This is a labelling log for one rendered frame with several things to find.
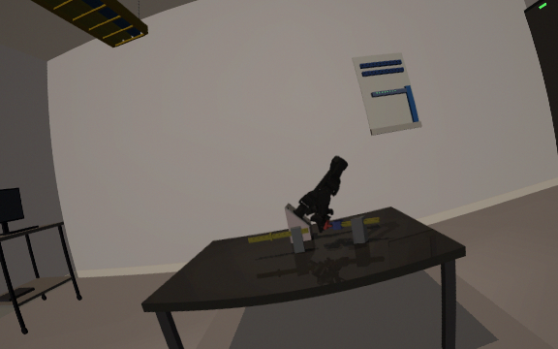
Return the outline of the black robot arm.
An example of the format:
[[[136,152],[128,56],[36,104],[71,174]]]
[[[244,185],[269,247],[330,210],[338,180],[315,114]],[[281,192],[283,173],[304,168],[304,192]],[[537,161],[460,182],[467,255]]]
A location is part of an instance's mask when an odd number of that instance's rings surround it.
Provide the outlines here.
[[[300,205],[294,211],[295,215],[303,219],[305,213],[306,215],[317,214],[317,207],[315,206],[317,202],[321,205],[327,205],[330,202],[330,196],[337,195],[340,190],[341,174],[348,167],[348,163],[339,155],[335,155],[331,161],[328,172],[315,190],[308,192],[300,199]]]

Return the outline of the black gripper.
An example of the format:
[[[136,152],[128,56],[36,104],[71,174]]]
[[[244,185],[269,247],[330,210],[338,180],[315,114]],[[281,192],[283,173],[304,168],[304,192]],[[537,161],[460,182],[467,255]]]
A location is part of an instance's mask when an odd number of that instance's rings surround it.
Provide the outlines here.
[[[321,205],[319,202],[317,202],[315,204],[315,206],[317,207],[317,214],[313,214],[310,217],[310,221],[317,223],[320,233],[325,230],[324,226],[326,224],[326,221],[330,220],[331,218],[331,216],[328,215],[332,215],[334,212],[332,208],[328,208],[328,205],[330,205],[330,203],[328,203],[327,205]]]

